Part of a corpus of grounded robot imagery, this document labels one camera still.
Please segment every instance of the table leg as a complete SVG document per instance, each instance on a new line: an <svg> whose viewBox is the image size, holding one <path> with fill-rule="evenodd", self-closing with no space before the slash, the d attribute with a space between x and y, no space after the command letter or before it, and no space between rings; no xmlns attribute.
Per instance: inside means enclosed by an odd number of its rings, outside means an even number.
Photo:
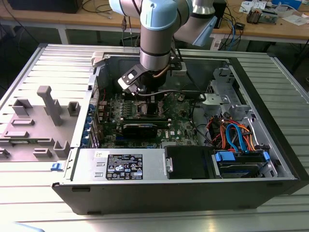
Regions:
<svg viewBox="0 0 309 232"><path fill-rule="evenodd" d="M15 37L16 33L14 31L14 27L15 26L9 26L9 25L2 25L2 27L4 28L4 30L11 36L11 37Z"/></svg>
<svg viewBox="0 0 309 232"><path fill-rule="evenodd" d="M102 43L101 31L96 30L96 34L97 34L97 42L98 42L99 44Z"/></svg>
<svg viewBox="0 0 309 232"><path fill-rule="evenodd" d="M59 36L62 44L70 44L69 35L66 29L58 28Z"/></svg>
<svg viewBox="0 0 309 232"><path fill-rule="evenodd" d="M218 51L221 44L221 40L224 39L224 37L225 34L214 34L210 50Z"/></svg>

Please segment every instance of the black box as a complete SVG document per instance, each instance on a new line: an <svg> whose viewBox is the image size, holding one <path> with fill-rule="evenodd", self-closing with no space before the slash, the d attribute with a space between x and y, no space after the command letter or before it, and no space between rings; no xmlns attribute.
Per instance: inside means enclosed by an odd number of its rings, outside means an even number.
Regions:
<svg viewBox="0 0 309 232"><path fill-rule="evenodd" d="M213 7L216 10L214 15L217 16L218 18L214 28L218 29L221 25L222 17L224 15L224 11L226 8L226 1L225 0L214 0Z"/></svg>
<svg viewBox="0 0 309 232"><path fill-rule="evenodd" d="M13 10L50 11L75 14L83 0L8 0Z"/></svg>

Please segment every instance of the blue cable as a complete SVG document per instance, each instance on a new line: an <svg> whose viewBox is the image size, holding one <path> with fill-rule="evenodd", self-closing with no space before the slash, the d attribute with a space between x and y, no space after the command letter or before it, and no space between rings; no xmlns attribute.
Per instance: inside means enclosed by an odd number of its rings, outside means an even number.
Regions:
<svg viewBox="0 0 309 232"><path fill-rule="evenodd" d="M240 144L240 148L243 152L247 153L248 149L246 147L246 144L244 143L243 139L242 139L242 133L241 133L241 129L239 128L239 126L237 126L236 124L232 123L229 124L226 128L226 139L227 142L235 149L236 152L238 152L238 148L232 143L231 138L230 138L230 128L231 127L235 127L236 131L238 133L238 137L239 137L239 144Z"/></svg>
<svg viewBox="0 0 309 232"><path fill-rule="evenodd" d="M235 27L234 27L234 25L233 25L232 21L227 20L227 22L229 22L229 23L231 24L231 26L232 26L232 30L233 30L233 38L232 38L232 42L230 43L230 46L228 47L228 51L230 51L230 50L231 50L231 48L232 48L232 45L233 45L233 43L234 43L234 39L235 39L235 34L236 34L236 32L235 32Z"/></svg>

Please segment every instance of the electronic component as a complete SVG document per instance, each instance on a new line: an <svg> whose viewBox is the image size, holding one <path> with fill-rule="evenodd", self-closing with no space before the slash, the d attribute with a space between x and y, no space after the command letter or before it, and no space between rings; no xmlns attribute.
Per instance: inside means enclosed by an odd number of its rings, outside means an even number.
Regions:
<svg viewBox="0 0 309 232"><path fill-rule="evenodd" d="M155 138L158 128L153 124L125 124L123 136L129 139Z"/></svg>
<svg viewBox="0 0 309 232"><path fill-rule="evenodd" d="M220 28L222 17L224 15L225 9L226 9L226 1L225 0L214 0L213 1L213 7L215 9L214 15L218 18L216 25L214 28L218 29Z"/></svg>
<svg viewBox="0 0 309 232"><path fill-rule="evenodd" d="M245 24L243 23L240 23L240 22L236 22L234 27L235 27L235 30L244 30L245 29Z"/></svg>
<svg viewBox="0 0 309 232"><path fill-rule="evenodd" d="M269 161L268 153L251 152L244 155L220 151L215 154L221 178L259 177L260 170Z"/></svg>
<svg viewBox="0 0 309 232"><path fill-rule="evenodd" d="M271 23L275 24L278 20L278 14L276 12L270 10L262 10L261 17L259 19L259 23Z"/></svg>
<svg viewBox="0 0 309 232"><path fill-rule="evenodd" d="M257 24L262 14L262 10L258 8L251 8L247 15L247 23Z"/></svg>
<svg viewBox="0 0 309 232"><path fill-rule="evenodd" d="M75 14L83 0L8 0L13 10L49 11Z"/></svg>

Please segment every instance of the white paper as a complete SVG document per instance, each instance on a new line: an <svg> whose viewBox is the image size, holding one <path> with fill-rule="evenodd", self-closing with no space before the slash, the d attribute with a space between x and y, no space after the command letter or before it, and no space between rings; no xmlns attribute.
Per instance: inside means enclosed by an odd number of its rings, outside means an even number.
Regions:
<svg viewBox="0 0 309 232"><path fill-rule="evenodd" d="M267 1L259 1L259 2L243 1L241 3L241 7L239 9L239 12L244 12L244 13L248 14L250 12L251 7L260 8L260 9L264 10L266 3L267 3Z"/></svg>
<svg viewBox="0 0 309 232"><path fill-rule="evenodd" d="M289 23L298 25L298 26L303 25L308 22L308 19L299 17L297 15L291 15L291 16L288 16L282 19L284 19L285 21L288 21Z"/></svg>

